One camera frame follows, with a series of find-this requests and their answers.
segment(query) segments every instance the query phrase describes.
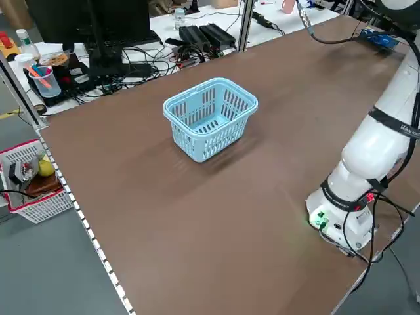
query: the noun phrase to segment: lemon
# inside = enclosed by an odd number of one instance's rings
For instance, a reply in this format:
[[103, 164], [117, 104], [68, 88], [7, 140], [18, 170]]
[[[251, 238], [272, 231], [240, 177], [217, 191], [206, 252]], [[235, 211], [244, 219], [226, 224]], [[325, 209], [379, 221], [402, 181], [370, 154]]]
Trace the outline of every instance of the lemon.
[[54, 174], [54, 167], [50, 161], [45, 161], [42, 159], [39, 161], [38, 174], [44, 177]]

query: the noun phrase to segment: table surface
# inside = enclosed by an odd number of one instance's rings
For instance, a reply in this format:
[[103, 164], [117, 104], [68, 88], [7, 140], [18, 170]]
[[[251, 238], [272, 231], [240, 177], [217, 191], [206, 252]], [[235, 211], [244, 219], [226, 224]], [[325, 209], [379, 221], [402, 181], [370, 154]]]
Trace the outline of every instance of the table surface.
[[[186, 16], [186, 25], [205, 25], [208, 23], [216, 23], [224, 30], [229, 27], [235, 21], [237, 16], [234, 15], [226, 15], [226, 14], [237, 14], [239, 13], [239, 6], [226, 8], [226, 9], [215, 9], [212, 6], [205, 6], [200, 7], [200, 13], [190, 14]], [[335, 18], [338, 16], [337, 13], [331, 12], [330, 10], [318, 10], [318, 9], [307, 9], [308, 15], [311, 19], [313, 24], [317, 24], [331, 18]], [[285, 33], [292, 33], [297, 30], [301, 30], [303, 28], [302, 22], [299, 18], [297, 9], [292, 12], [292, 14], [285, 14], [281, 10], [277, 10], [274, 4], [269, 5], [261, 5], [260, 3], [255, 4], [255, 11], [263, 14], [267, 19], [272, 21], [273, 23], [277, 24]], [[242, 18], [239, 18], [236, 23], [229, 29], [229, 33], [238, 40], [239, 33], [240, 33], [240, 26], [241, 26]], [[150, 19], [150, 29], [154, 30], [163, 40], [163, 42], [167, 38], [175, 38], [179, 39], [179, 32], [174, 29], [174, 20], [173, 16], [170, 14], [157, 16]], [[252, 47], [254, 45], [258, 45], [265, 41], [269, 41], [271, 39], [277, 38], [280, 36], [280, 33], [275, 30], [267, 29], [262, 27], [261, 25], [257, 24], [254, 20], [251, 24], [251, 29], [249, 31], [249, 42], [248, 47]], [[41, 54], [48, 54], [54, 53], [57, 51], [62, 50], [61, 44], [46, 44], [46, 43], [37, 43], [39, 51]], [[154, 56], [157, 54], [159, 50], [161, 50], [161, 45], [159, 43], [150, 43], [147, 45], [139, 45], [138, 47], [142, 49], [151, 49], [150, 51], [147, 50], [149, 54]], [[170, 45], [167, 45], [159, 56], [165, 56], [171, 52]], [[225, 54], [232, 52], [233, 49], [227, 49], [224, 51]], [[87, 51], [85, 50], [84, 46], [81, 43], [75, 45], [75, 53], [80, 58], [80, 61], [85, 63], [89, 66], [89, 58], [87, 57]], [[125, 58], [128, 56], [131, 62], [139, 62], [145, 61], [145, 55], [141, 52], [135, 51], [126, 51], [127, 55], [123, 55]], [[169, 61], [169, 56], [167, 58], [162, 59], [170, 63], [170, 65], [174, 64]], [[42, 103], [41, 99], [33, 92], [30, 91], [30, 87], [28, 85], [27, 79], [24, 76], [23, 72], [20, 71], [15, 62], [10, 63], [12, 69], [14, 70], [15, 74], [18, 76], [19, 82], [22, 84], [25, 91], [28, 91], [28, 96], [33, 104]], [[156, 66], [164, 70], [167, 66], [163, 62], [157, 62]], [[137, 81], [137, 78], [126, 79], [125, 81]], [[89, 92], [90, 95], [100, 96], [101, 92], [99, 90]], [[91, 97], [80, 97], [85, 102], [90, 102], [93, 100]], [[48, 109], [46, 114], [52, 115], [62, 112], [64, 110], [68, 110], [70, 108], [76, 107], [79, 104], [72, 99], [69, 99], [65, 102], [61, 102], [60, 104], [53, 106]]]
[[[315, 32], [342, 39], [356, 24]], [[401, 59], [298, 31], [55, 115], [41, 134], [137, 314], [329, 314], [366, 266], [319, 238], [305, 198]], [[242, 139], [198, 164], [173, 143], [162, 104], [212, 77], [259, 109]], [[409, 208], [419, 157], [387, 192]], [[385, 205], [377, 221], [380, 248], [399, 221]]]

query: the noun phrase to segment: computer monitor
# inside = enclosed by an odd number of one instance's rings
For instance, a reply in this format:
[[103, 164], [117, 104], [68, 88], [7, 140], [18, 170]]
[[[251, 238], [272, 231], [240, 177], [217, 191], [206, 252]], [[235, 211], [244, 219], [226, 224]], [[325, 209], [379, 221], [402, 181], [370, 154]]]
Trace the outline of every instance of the computer monitor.
[[26, 0], [26, 4], [46, 43], [82, 42], [89, 50], [96, 43], [89, 51], [91, 77], [151, 75], [149, 64], [123, 64], [119, 45], [125, 39], [160, 41], [154, 32], [150, 40], [146, 0]]
[[[147, 0], [91, 0], [104, 41], [147, 38]], [[46, 43], [96, 41], [87, 0], [26, 0], [28, 11]]]

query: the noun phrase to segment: cardboard box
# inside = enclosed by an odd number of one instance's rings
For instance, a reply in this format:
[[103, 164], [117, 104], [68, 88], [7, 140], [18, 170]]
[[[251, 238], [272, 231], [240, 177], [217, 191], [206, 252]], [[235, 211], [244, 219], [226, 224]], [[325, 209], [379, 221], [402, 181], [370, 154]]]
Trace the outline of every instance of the cardboard box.
[[29, 16], [25, 0], [0, 0], [0, 8], [12, 28], [16, 30], [32, 28], [33, 22]]
[[213, 0], [212, 6], [216, 9], [237, 7], [238, 0]]

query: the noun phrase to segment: red white basket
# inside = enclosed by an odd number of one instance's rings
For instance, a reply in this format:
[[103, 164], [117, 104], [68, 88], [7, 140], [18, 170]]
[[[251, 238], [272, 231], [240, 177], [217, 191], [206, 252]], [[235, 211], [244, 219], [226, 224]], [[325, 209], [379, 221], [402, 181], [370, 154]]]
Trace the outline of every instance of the red white basket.
[[[16, 161], [29, 162], [38, 152], [42, 152], [43, 150], [40, 141], [34, 139], [0, 151], [0, 176], [5, 190], [16, 189], [14, 184], [9, 180], [9, 176], [7, 176], [9, 165]], [[11, 213], [18, 213], [33, 223], [40, 223], [73, 206], [64, 189], [59, 189], [56, 192], [27, 202], [24, 205], [22, 205], [22, 202], [18, 205], [16, 202], [13, 202], [11, 194], [13, 193], [5, 193], [5, 198], [9, 203], [9, 211]]]

